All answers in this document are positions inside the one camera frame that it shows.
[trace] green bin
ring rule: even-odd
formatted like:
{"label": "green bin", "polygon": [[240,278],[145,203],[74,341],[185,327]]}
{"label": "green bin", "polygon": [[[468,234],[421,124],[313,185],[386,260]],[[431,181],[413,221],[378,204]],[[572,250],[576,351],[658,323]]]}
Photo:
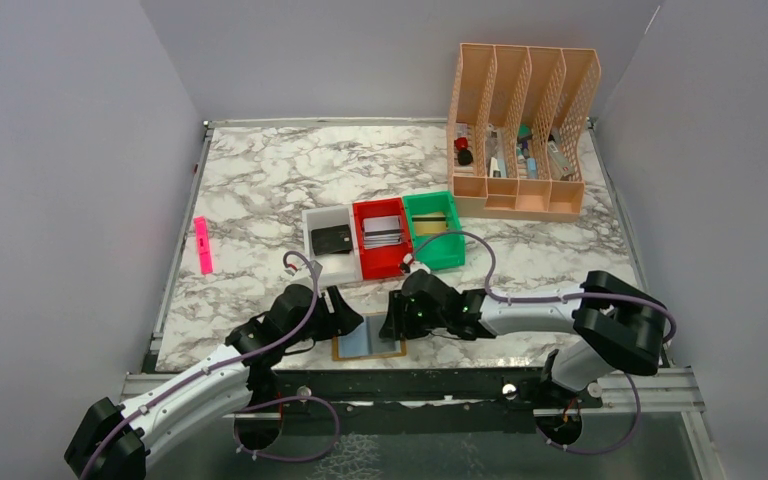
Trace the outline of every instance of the green bin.
{"label": "green bin", "polygon": [[[460,230],[461,221],[458,211],[455,209],[455,199],[448,191],[423,193],[419,195],[406,195],[402,197],[405,205],[405,216],[411,232],[413,248],[416,250],[430,235],[417,236],[412,217],[426,213],[443,212],[446,216],[448,230]],[[463,235],[446,235],[440,237],[422,249],[417,255],[417,260],[428,265],[432,270],[460,267],[465,261],[465,247]]]}

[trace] white wall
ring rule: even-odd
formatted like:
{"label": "white wall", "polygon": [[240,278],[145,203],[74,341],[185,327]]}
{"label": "white wall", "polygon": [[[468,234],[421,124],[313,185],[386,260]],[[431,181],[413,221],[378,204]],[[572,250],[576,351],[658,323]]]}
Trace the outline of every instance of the white wall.
{"label": "white wall", "polygon": [[0,2],[0,479],[139,367],[201,135],[136,0]]}
{"label": "white wall", "polygon": [[460,42],[590,47],[593,112],[660,0],[142,0],[212,120],[446,116]]}
{"label": "white wall", "polygon": [[597,125],[729,478],[768,478],[768,2],[667,0]]}

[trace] white marble surface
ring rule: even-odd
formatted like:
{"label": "white marble surface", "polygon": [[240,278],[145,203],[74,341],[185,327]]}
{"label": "white marble surface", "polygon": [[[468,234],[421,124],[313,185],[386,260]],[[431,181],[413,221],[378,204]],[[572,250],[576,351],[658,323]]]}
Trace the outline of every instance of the white marble surface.
{"label": "white marble surface", "polygon": [[[196,363],[232,328],[268,310],[287,277],[281,256],[303,251],[301,210],[446,189],[442,125],[221,128],[214,133],[195,216],[210,225],[214,273],[202,275],[190,235],[173,291],[157,363],[179,371]],[[587,182],[576,223],[464,218],[499,256],[497,290],[517,292],[580,283],[593,269],[635,284],[634,272],[591,137],[579,142]],[[466,265],[440,273],[458,289],[482,285],[483,248],[467,241]],[[400,279],[341,286],[360,313],[386,311]],[[426,337],[405,357],[333,362],[331,344],[285,358],[277,368],[433,368],[539,366],[566,334],[518,333],[475,342]]]}

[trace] pink highlighter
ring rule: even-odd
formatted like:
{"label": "pink highlighter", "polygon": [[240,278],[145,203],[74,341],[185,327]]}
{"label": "pink highlighter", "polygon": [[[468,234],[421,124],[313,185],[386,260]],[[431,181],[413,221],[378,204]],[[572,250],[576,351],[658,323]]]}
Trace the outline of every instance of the pink highlighter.
{"label": "pink highlighter", "polygon": [[193,224],[196,227],[196,250],[201,263],[201,273],[204,275],[213,273],[213,259],[210,258],[210,242],[208,242],[207,236],[207,220],[204,217],[196,217],[193,219]]}

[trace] white robotic arm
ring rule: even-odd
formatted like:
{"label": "white robotic arm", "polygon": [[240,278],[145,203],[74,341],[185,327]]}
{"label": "white robotic arm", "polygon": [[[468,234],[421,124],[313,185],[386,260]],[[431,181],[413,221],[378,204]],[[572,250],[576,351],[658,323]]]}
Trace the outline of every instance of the white robotic arm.
{"label": "white robotic arm", "polygon": [[209,369],[217,362],[239,356],[236,348],[222,345],[160,387],[122,402],[122,416],[128,417],[145,409],[148,402],[163,395],[181,379],[200,371],[204,373],[130,422],[131,429],[142,432],[140,440],[146,448],[146,469],[151,469],[175,445],[210,422],[249,405],[252,398],[246,385],[249,367],[237,362],[216,371]]}
{"label": "white robotic arm", "polygon": [[[106,398],[96,402],[67,449],[67,463],[82,480],[139,480],[172,447],[208,422],[274,399],[271,368],[287,347],[309,338],[344,335],[362,323],[336,287],[327,293],[331,309],[325,301],[311,306],[311,288],[290,285],[268,312],[235,328],[225,345],[166,384],[119,406]],[[608,298],[612,296],[622,298],[612,301]],[[567,404],[590,382],[614,370],[657,372],[665,319],[657,309],[630,302],[657,301],[615,277],[590,272],[579,287],[513,298],[490,295],[484,289],[458,292],[419,270],[401,290],[390,292],[379,335],[419,338],[434,328],[446,328],[464,340],[522,331],[577,333],[582,339],[575,345],[550,354],[533,393],[555,405]],[[268,347],[284,338],[280,347]]]}
{"label": "white robotic arm", "polygon": [[[568,287],[543,292],[517,295],[517,298],[566,298],[583,293],[581,287]],[[581,300],[557,303],[507,303],[484,297],[479,323],[494,336],[514,332],[575,333],[573,312],[581,306]],[[560,350],[554,358],[552,382],[571,392],[580,392],[596,379],[616,370],[583,339],[575,345]]]}

